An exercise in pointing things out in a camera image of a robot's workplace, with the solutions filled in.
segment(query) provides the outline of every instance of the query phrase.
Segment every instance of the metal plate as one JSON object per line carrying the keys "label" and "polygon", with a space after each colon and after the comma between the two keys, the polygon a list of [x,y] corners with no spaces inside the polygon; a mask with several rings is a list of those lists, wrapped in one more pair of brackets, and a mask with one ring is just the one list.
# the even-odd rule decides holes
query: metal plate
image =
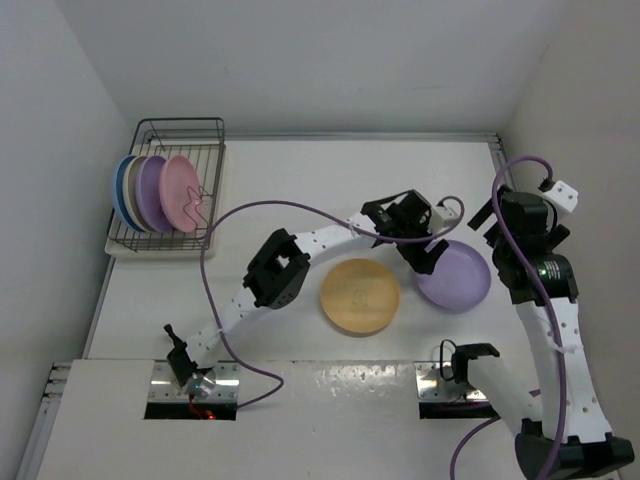
{"label": "metal plate", "polygon": [[[479,403],[487,397],[469,385],[448,382],[440,376],[440,362],[416,362],[416,385],[418,399],[425,403]],[[443,373],[451,377],[451,362],[443,362]]]}
{"label": "metal plate", "polygon": [[[214,367],[215,388],[211,395],[200,402],[210,404],[236,404],[240,387],[240,369],[235,362],[218,362]],[[149,384],[148,403],[189,403],[182,393],[167,362],[155,362]]]}

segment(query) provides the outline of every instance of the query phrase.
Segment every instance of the purple plate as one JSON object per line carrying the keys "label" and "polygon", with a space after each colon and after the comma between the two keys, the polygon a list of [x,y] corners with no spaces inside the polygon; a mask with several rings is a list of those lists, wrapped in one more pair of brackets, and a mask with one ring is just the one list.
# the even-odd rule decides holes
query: purple plate
{"label": "purple plate", "polygon": [[[491,287],[491,272],[482,255],[466,243],[447,240],[431,275],[416,275],[422,293],[436,305],[466,312],[482,302]],[[427,251],[436,245],[432,243]]]}
{"label": "purple plate", "polygon": [[142,218],[156,232],[170,232],[173,226],[167,220],[160,203],[160,172],[166,163],[160,155],[147,158],[136,177],[136,202]]}

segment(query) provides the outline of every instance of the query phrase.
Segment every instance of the wire dish rack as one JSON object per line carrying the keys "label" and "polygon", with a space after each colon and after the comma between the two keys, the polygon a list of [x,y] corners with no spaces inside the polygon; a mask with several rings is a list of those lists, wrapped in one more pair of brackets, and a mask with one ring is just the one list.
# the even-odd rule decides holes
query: wire dish rack
{"label": "wire dish rack", "polygon": [[115,257],[193,257],[203,246],[210,250],[213,236],[208,236],[220,194],[225,156],[224,121],[221,118],[146,118],[136,127],[130,155],[162,155],[166,159],[181,154],[189,159],[200,179],[199,218],[191,233],[140,233],[124,225],[111,212],[105,251]]}

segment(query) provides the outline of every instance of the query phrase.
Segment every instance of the cable tie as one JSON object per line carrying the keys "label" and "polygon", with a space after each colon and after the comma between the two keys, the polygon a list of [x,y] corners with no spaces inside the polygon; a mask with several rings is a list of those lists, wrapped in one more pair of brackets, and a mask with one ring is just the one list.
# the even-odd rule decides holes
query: cable tie
{"label": "cable tie", "polygon": [[584,345],[574,344],[574,345],[563,345],[562,347],[560,347],[557,344],[553,343],[551,345],[551,349],[555,350],[558,353],[566,355],[567,353],[573,354],[573,353],[576,353],[578,350],[584,350]]}

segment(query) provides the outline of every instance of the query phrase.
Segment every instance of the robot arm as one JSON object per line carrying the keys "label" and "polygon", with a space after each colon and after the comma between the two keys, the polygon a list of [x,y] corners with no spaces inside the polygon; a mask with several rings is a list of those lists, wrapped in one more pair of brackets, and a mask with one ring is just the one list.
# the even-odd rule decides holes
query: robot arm
{"label": "robot arm", "polygon": [[[377,235],[412,239],[437,234],[457,220],[453,210],[443,204],[432,206],[418,192],[410,190],[365,203],[360,213],[351,216],[348,222]],[[251,324],[269,311],[291,303],[310,268],[381,243],[375,237],[340,225],[295,235],[284,229],[276,230],[249,262],[242,286],[222,312],[224,333],[232,333],[241,323]],[[425,247],[429,243],[399,243],[396,247],[413,270],[430,274],[448,243],[440,240],[427,252]],[[165,330],[174,341],[167,360],[178,383],[185,387],[196,371],[215,363],[214,350],[220,341],[220,332],[209,322],[185,342],[173,333],[170,325]]]}
{"label": "robot arm", "polygon": [[[348,221],[375,233],[374,223],[361,213],[351,216]],[[284,229],[275,231],[249,263],[243,286],[223,311],[224,332],[233,334],[241,323],[255,323],[271,310],[291,303],[309,269],[339,255],[372,248],[374,243],[373,237],[360,235],[340,225],[295,235],[289,235]],[[219,340],[217,326],[209,322],[187,340],[186,351],[199,368],[212,367],[215,363],[212,353]]]}
{"label": "robot arm", "polygon": [[[553,253],[568,235],[558,217],[573,211],[578,193],[564,182],[544,186],[540,195],[503,187],[500,209],[510,233],[535,267],[556,313],[562,345],[554,341],[547,311],[527,273],[497,226],[485,234],[494,249],[493,263],[522,321],[540,382],[541,404],[504,366],[489,344],[462,345],[452,357],[454,381],[468,383],[488,398],[516,438],[516,456],[527,479],[538,475],[556,434],[560,414],[558,353],[566,365],[567,405],[562,445],[550,477],[588,478],[605,475],[634,459],[628,440],[614,437],[602,413],[587,365],[578,325],[578,290],[569,261]],[[554,225],[547,227],[551,208]],[[469,222],[473,229],[489,217],[485,207]]]}

